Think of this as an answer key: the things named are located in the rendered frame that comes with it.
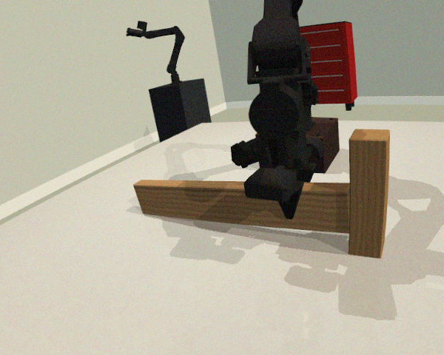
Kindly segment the brown wooden rail with steel hooks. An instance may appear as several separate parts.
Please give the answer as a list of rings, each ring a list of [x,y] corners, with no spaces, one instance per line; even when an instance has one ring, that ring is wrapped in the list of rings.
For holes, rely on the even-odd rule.
[[[295,215],[290,220],[277,201],[248,198],[244,182],[140,180],[133,186],[143,214],[349,233],[349,183],[304,183]]]

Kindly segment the brown wooden post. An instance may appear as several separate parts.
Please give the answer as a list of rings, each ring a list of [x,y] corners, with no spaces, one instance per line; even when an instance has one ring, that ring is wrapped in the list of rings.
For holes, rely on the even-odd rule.
[[[381,258],[389,187],[389,129],[355,129],[349,138],[350,255]]]

